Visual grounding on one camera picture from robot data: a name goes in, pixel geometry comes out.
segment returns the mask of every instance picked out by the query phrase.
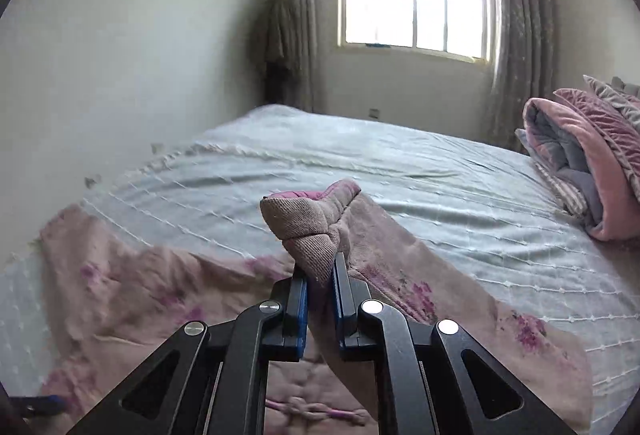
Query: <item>window sill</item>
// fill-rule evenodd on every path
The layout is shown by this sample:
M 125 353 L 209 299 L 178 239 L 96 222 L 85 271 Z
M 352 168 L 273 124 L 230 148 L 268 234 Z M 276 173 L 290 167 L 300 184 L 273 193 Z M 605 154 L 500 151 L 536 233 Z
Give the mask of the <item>window sill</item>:
M 460 61 L 463 63 L 471 63 L 473 65 L 488 65 L 488 61 L 483 58 L 471 58 L 469 56 L 460 56 L 459 54 L 452 54 L 451 52 L 443 52 L 442 50 L 430 50 L 430 49 L 414 49 L 413 47 L 398 47 L 398 46 L 380 46 L 369 47 L 364 43 L 343 43 L 339 44 L 338 49 L 350 52 L 373 52 L 382 54 L 395 54 L 401 52 L 403 54 L 418 54 L 420 56 L 431 56 L 436 58 L 444 58 L 449 60 Z

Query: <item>triangular cutout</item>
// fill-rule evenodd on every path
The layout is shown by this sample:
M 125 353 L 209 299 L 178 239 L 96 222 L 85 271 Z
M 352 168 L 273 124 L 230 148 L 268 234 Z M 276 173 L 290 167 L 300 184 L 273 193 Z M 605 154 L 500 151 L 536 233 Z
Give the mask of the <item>triangular cutout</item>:
M 462 361 L 485 417 L 495 419 L 522 406 L 522 398 L 489 368 L 476 352 L 463 351 Z
M 158 417 L 178 361 L 180 361 L 180 352 L 170 352 L 136 388 L 122 399 L 122 407 L 149 420 Z

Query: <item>mattress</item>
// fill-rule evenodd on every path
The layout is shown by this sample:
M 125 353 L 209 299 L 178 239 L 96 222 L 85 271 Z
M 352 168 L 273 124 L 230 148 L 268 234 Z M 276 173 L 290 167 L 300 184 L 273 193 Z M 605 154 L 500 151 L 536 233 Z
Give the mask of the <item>mattress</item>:
M 82 207 L 136 247 L 230 259 L 276 255 L 258 209 L 286 190 L 358 182 L 396 221 L 493 296 L 580 336 L 591 433 L 609 434 L 640 384 L 640 249 L 591 240 L 528 157 L 378 122 L 259 108 L 88 192 Z M 37 391 L 65 353 L 37 244 L 0 277 L 0 381 Z

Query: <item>bed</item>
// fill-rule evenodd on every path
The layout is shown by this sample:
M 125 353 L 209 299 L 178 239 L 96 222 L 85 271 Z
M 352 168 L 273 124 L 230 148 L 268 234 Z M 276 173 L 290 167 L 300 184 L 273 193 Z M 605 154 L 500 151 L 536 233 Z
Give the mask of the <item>bed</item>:
M 378 122 L 266 106 L 96 188 L 82 207 L 130 245 L 227 258 L 283 248 L 258 209 L 350 177 L 487 291 L 579 335 L 593 368 L 591 433 L 609 434 L 640 385 L 640 247 L 596 243 L 529 158 Z M 29 395 L 65 353 L 34 242 L 0 277 L 0 381 Z

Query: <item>white wall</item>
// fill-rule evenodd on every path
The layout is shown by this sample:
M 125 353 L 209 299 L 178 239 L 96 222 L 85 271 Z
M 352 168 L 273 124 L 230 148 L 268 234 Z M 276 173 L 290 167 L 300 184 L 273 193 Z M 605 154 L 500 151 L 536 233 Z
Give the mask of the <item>white wall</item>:
M 556 0 L 556 86 L 582 75 L 640 82 L 640 11 L 632 0 Z M 317 0 L 319 82 L 328 113 L 381 120 L 473 140 L 482 138 L 492 68 L 415 52 L 338 49 L 338 0 Z
M 0 258 L 108 180 L 259 100 L 265 0 L 12 0 L 0 19 Z

